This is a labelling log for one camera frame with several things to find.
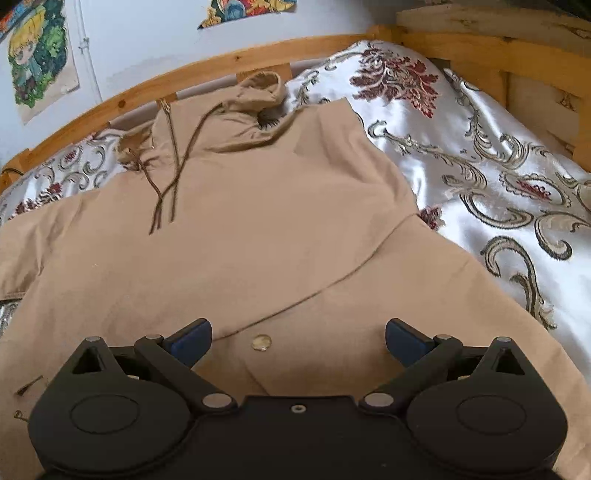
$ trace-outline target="beige hoodie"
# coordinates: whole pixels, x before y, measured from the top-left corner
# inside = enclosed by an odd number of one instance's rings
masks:
[[[130,345],[198,317],[215,342],[196,369],[237,398],[373,390],[401,370],[384,345],[392,317],[465,345],[513,337],[567,413],[558,471],[591,478],[591,395],[561,346],[422,223],[346,100],[260,130],[258,112],[283,97],[280,78],[264,73],[176,102],[178,165],[162,111],[123,143],[139,171],[0,229],[0,299],[24,295],[0,339],[4,478],[40,471],[14,412],[28,416],[84,337]],[[154,186],[168,186],[162,202]],[[251,346],[261,334],[272,339],[264,352]]]

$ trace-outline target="drawstring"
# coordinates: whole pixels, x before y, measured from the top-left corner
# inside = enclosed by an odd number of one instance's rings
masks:
[[[158,188],[158,186],[154,183],[154,181],[152,180],[152,176],[150,175],[150,172],[148,171],[148,169],[145,167],[144,163],[138,158],[138,156],[135,154],[135,152],[133,150],[130,150],[131,154],[135,157],[135,162],[138,164],[138,168],[144,172],[144,175],[146,177],[146,179],[148,180],[148,183],[151,185],[151,187],[154,189],[154,191],[156,192],[156,195],[158,195],[158,202],[162,201],[162,193],[160,192],[160,189]],[[158,215],[158,219],[156,220],[156,212],[154,211],[152,213],[152,226],[150,227],[150,235],[152,235],[155,225],[154,223],[157,221],[158,226],[157,228],[160,229],[160,215]]]
[[[33,385],[35,385],[37,382],[39,382],[39,380],[42,379],[42,378],[43,378],[43,375],[39,375],[35,380],[30,381],[26,385],[23,385],[21,388],[19,388],[15,392],[15,395],[18,395],[19,397],[22,397],[25,393],[27,393],[27,390],[29,390],[29,388],[31,388]]]
[[[179,156],[178,156],[177,139],[174,134],[172,116],[170,113],[170,105],[168,104],[168,102],[166,102],[164,100],[161,101],[161,105],[163,107],[164,113],[166,114],[166,117],[168,120],[168,129],[170,130],[170,137],[173,142],[173,150],[174,150],[174,178],[172,179],[172,181],[167,185],[167,187],[163,191],[160,191],[158,186],[152,180],[152,177],[151,177],[148,169],[145,167],[145,165],[142,163],[142,161],[138,158],[138,156],[132,152],[135,157],[136,162],[138,163],[139,169],[144,172],[144,175],[145,175],[146,179],[148,180],[149,184],[156,192],[156,195],[158,195],[158,201],[156,202],[156,206],[154,207],[154,212],[152,213],[152,225],[150,226],[150,235],[152,235],[152,233],[154,233],[155,230],[160,230],[160,228],[161,228],[162,205],[164,203],[164,197],[166,197],[166,194],[170,191],[171,188],[174,188],[174,191],[173,191],[173,201],[172,201],[172,205],[170,207],[170,221],[169,221],[169,223],[174,222],[174,219],[176,216],[176,208],[177,208],[178,180],[181,176],[181,173],[183,172],[184,166],[187,162],[187,159],[189,158],[189,154],[191,153],[191,150],[193,149],[195,141],[197,140],[197,137],[199,135],[199,132],[201,131],[203,124],[205,123],[205,120],[218,107],[222,106],[222,103],[221,102],[218,103],[209,112],[207,112],[205,115],[203,115],[201,117],[201,120],[197,124],[197,127],[195,128],[193,135],[191,136],[191,139],[189,140],[189,144],[187,146],[185,154],[183,155],[182,161],[180,161]]]
[[[174,150],[174,174],[178,173],[178,168],[180,166],[180,162],[178,160],[178,146],[177,146],[177,138],[174,135],[174,128],[173,128],[173,118],[170,115],[170,104],[162,99],[160,100],[160,106],[164,113],[166,114],[166,120],[168,121],[168,129],[170,130],[170,136],[173,140],[173,150]],[[173,191],[173,202],[170,206],[170,223],[174,222],[174,218],[176,217],[177,213],[177,196],[178,196],[178,182],[174,184],[174,191]]]

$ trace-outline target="hoodie sleeve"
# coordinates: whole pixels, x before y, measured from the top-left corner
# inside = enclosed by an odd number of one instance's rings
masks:
[[[0,228],[0,300],[22,298],[98,190],[18,215]]]

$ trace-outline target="red flower pattern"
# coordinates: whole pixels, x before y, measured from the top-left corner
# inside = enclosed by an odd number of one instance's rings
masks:
[[[440,206],[430,207],[427,205],[418,213],[418,216],[431,230],[437,232],[442,226],[445,226],[445,221],[441,219],[442,213]]]
[[[383,96],[388,103],[407,100],[423,115],[433,117],[439,94],[431,84],[439,76],[426,73],[421,60],[413,62],[410,57],[371,47],[363,52],[359,64],[360,75],[351,77],[350,82],[361,91],[353,98],[370,101]]]
[[[529,183],[523,180],[517,180],[517,185],[519,185],[524,190],[527,190],[530,193],[533,193],[541,200],[550,200],[551,193],[546,190],[546,187],[540,185],[530,185]]]
[[[17,215],[21,215],[22,213],[30,212],[31,210],[36,210],[43,205],[47,205],[51,202],[56,202],[61,199],[61,185],[59,183],[53,183],[48,186],[45,190],[43,190],[39,197],[36,200],[33,199],[25,199],[17,205],[17,208],[14,210],[14,213],[8,218],[8,220],[12,220]]]
[[[71,152],[68,152],[68,153],[67,153],[67,154],[64,156],[64,158],[65,158],[67,161],[71,161],[71,160],[74,160],[75,156],[76,156],[76,150],[72,150]]]

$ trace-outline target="wooden headboard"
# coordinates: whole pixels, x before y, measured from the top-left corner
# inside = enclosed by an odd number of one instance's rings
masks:
[[[506,106],[507,77],[516,74],[539,80],[579,97],[579,136],[573,159],[591,171],[591,58],[557,47],[470,33],[412,31],[401,26],[376,26],[366,34],[306,37],[239,50],[186,65],[120,93],[47,138],[33,150],[10,160],[0,175],[0,192],[26,172],[71,143],[109,126],[124,113],[154,100],[174,102],[177,92],[236,74],[238,80],[260,70],[292,78],[290,64],[327,57],[359,40],[385,40],[411,48],[428,58],[450,62],[468,82]]]

